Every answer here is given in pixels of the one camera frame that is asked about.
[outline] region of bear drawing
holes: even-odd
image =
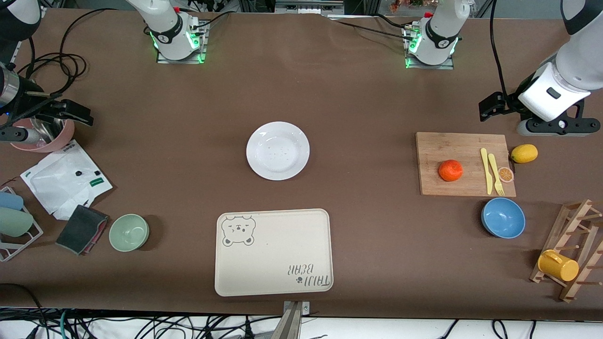
[[[253,243],[253,230],[256,228],[256,221],[251,217],[234,217],[222,222],[222,231],[224,239],[222,243],[225,246],[231,246],[234,242],[242,242],[249,246]]]

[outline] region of white plate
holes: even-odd
[[[288,122],[270,122],[258,128],[247,142],[247,162],[255,173],[269,180],[297,175],[310,158],[306,135]]]
[[[325,292],[333,286],[325,210],[224,213],[216,226],[214,287],[220,296]]]

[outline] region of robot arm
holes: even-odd
[[[509,95],[509,102],[495,92],[479,103],[481,121],[518,112],[522,135],[584,136],[599,130],[599,121],[582,118],[582,110],[584,98],[603,88],[603,0],[563,0],[561,13],[570,40]],[[567,114],[572,106],[575,118]]]
[[[525,107],[549,122],[576,102],[603,87],[603,1],[563,1],[566,30],[571,35],[545,60],[520,95]]]
[[[126,1],[144,18],[155,47],[167,59],[181,60],[200,48],[197,17],[176,13],[169,0]]]
[[[0,0],[0,40],[18,42],[31,37],[41,16],[37,0]]]
[[[419,26],[419,36],[409,49],[419,61],[440,65],[452,54],[458,33],[470,13],[469,0],[440,0],[432,17],[424,17],[413,26]]]

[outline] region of light green bowl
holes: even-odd
[[[126,214],[119,217],[109,231],[109,242],[120,252],[136,250],[147,241],[149,225],[136,214]]]

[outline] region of yellow plastic knife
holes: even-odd
[[[482,161],[484,163],[484,171],[486,173],[486,188],[488,190],[488,195],[492,194],[492,174],[490,174],[490,169],[488,166],[488,151],[485,148],[479,150],[480,154],[482,154]]]

